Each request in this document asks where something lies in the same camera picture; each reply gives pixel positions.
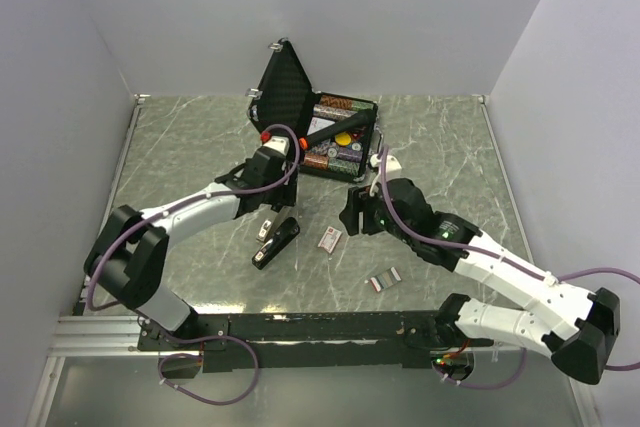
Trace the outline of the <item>black stapler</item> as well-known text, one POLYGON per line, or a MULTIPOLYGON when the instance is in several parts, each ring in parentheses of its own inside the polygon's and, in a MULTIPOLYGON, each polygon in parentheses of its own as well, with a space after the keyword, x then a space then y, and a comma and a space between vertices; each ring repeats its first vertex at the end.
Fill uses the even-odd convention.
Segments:
POLYGON ((283 208, 273 220, 265 220, 258 232, 259 250, 251 258, 252 265, 263 270, 300 234, 300 226, 289 207, 283 208))

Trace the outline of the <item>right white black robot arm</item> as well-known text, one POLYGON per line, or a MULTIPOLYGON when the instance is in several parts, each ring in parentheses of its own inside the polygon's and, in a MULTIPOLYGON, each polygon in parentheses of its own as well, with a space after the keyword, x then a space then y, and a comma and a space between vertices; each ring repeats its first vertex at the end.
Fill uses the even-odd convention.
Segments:
POLYGON ((444 343, 469 338, 519 346, 576 381, 600 382, 620 331, 620 299, 612 291, 591 291, 542 271, 471 222, 434 210, 406 178, 349 189, 339 219, 351 236, 386 232, 425 262, 513 302, 504 308, 450 295, 436 321, 444 343))

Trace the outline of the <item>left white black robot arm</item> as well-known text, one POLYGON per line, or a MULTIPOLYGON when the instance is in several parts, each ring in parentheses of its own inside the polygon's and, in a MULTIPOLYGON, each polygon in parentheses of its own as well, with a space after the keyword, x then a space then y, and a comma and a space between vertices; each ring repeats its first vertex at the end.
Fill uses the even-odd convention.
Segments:
POLYGON ((195 309, 163 283, 169 250, 264 205, 291 206, 297 174, 287 160, 288 151, 289 141, 276 136, 191 196, 155 208, 122 205, 114 209, 84 263, 89 277, 87 307, 99 309, 93 293, 100 286, 127 309, 160 326, 171 346, 190 346, 204 332, 204 325, 195 309))

